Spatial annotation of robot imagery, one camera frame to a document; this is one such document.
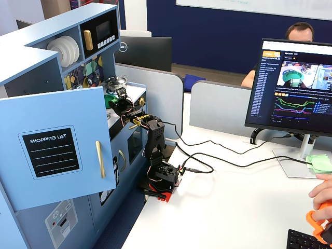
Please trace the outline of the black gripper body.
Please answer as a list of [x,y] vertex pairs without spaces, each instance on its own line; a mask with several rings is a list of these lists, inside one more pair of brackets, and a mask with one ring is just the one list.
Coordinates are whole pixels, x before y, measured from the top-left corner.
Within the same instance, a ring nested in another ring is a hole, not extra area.
[[118,116],[128,115],[130,112],[135,111],[133,102],[129,97],[126,98],[123,102],[118,102],[118,109],[114,110]]

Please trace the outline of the operator bare hand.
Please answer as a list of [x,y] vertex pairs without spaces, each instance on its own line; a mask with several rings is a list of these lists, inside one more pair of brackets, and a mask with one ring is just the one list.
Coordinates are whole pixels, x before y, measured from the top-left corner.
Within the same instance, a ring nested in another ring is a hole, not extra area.
[[320,220],[331,219],[331,206],[327,206],[320,210],[321,204],[332,198],[331,189],[331,175],[317,174],[317,179],[323,180],[323,182],[314,187],[308,194],[310,198],[313,198],[313,208],[315,212],[312,214],[312,219],[316,222]]

